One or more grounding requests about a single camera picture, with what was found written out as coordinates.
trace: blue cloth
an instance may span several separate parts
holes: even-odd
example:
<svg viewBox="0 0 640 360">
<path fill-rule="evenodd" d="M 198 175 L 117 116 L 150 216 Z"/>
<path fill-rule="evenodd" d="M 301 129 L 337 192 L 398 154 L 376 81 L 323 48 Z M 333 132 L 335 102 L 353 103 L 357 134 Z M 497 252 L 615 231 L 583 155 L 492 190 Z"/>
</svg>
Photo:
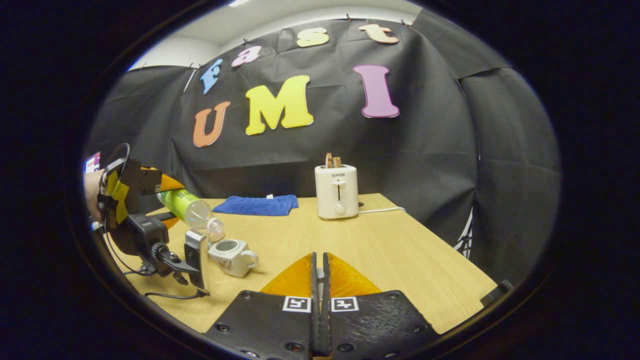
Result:
<svg viewBox="0 0 640 360">
<path fill-rule="evenodd" d="M 231 196 L 213 209 L 214 213 L 262 215 L 268 217 L 283 217 L 291 209 L 298 207 L 295 195 L 276 196 L 273 199 L 265 197 Z"/>
</svg>

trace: letter m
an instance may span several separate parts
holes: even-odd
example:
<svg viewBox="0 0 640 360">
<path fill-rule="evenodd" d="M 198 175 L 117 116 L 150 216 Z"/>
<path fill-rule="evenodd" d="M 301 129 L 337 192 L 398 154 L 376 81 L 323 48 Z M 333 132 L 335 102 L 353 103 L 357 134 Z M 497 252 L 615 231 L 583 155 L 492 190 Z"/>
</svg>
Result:
<svg viewBox="0 0 640 360">
<path fill-rule="evenodd" d="M 274 130 L 284 110 L 282 127 L 298 127 L 311 125 L 314 117 L 307 111 L 306 87 L 309 77 L 306 75 L 293 76 L 287 79 L 277 97 L 264 86 L 256 86 L 246 92 L 250 100 L 249 126 L 246 127 L 247 135 L 256 135 L 264 132 L 262 116 L 269 127 Z"/>
</svg>

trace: hand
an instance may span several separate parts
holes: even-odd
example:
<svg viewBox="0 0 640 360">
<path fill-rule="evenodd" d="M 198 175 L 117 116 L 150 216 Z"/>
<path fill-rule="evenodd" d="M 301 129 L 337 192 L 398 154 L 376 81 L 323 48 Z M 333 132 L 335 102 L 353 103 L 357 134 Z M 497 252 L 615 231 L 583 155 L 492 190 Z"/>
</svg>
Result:
<svg viewBox="0 0 640 360">
<path fill-rule="evenodd" d="M 84 197 L 87 208 L 94 221 L 102 222 L 98 209 L 98 193 L 100 192 L 100 178 L 104 169 L 84 175 Z"/>
</svg>

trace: wooden table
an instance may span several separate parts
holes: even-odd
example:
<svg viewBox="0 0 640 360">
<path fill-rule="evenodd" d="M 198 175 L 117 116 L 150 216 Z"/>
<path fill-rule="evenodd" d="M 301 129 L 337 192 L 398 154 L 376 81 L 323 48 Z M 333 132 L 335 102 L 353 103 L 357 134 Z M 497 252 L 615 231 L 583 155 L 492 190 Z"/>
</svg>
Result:
<svg viewBox="0 0 640 360">
<path fill-rule="evenodd" d="M 361 211 L 396 206 L 379 193 L 358 198 L 364 203 Z M 213 208 L 224 200 L 205 201 Z M 282 270 L 313 251 L 318 255 L 317 265 L 322 267 L 322 254 L 331 252 L 382 291 L 402 291 L 435 331 L 443 333 L 478 312 L 482 308 L 480 298 L 496 287 L 480 269 L 402 210 L 323 220 L 317 215 L 316 198 L 300 198 L 298 202 L 299 208 L 286 217 L 216 213 L 225 224 L 226 238 L 247 241 L 260 257 L 259 266 L 245 278 L 224 274 L 208 261 L 210 297 L 149 298 L 194 330 L 205 332 L 241 290 L 260 291 Z M 187 230 L 183 222 L 169 229 L 169 248 L 182 259 Z M 140 268 L 138 257 L 116 251 L 129 266 Z M 172 276 L 133 274 L 127 278 L 140 293 L 195 293 L 195 287 L 179 285 Z"/>
</svg>

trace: black fabric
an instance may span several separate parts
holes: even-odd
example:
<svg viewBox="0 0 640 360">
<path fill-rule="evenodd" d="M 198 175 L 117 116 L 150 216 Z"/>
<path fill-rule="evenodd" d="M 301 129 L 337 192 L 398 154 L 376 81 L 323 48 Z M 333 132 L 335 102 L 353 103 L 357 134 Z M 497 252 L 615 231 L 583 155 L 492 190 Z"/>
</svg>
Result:
<svg viewBox="0 0 640 360">
<path fill-rule="evenodd" d="M 480 160 L 470 260 L 492 279 L 524 279 L 547 244 L 559 204 L 554 130 L 536 94 L 512 69 L 461 80 Z"/>
<path fill-rule="evenodd" d="M 390 28 L 400 41 L 381 44 L 359 26 Z M 327 29 L 329 41 L 299 47 L 296 35 Z M 260 57 L 230 64 L 243 49 Z M 217 83 L 201 76 L 218 59 Z M 357 65 L 382 65 L 394 118 L 368 119 Z M 106 159 L 122 142 L 196 196 L 315 196 L 314 167 L 332 152 L 358 169 L 359 193 L 382 193 L 454 245 L 474 205 L 471 261 L 494 280 L 516 283 L 550 232 L 559 193 L 559 160 L 544 108 L 528 84 L 487 45 L 423 11 L 413 27 L 382 20 L 323 20 L 249 41 L 197 70 L 152 67 L 124 74 L 96 120 L 87 154 Z M 248 136 L 246 92 L 307 75 L 313 124 L 268 126 Z M 195 115 L 230 101 L 220 137 L 193 143 Z M 209 114 L 205 133 L 213 128 Z M 151 210 L 159 207 L 146 199 Z"/>
</svg>

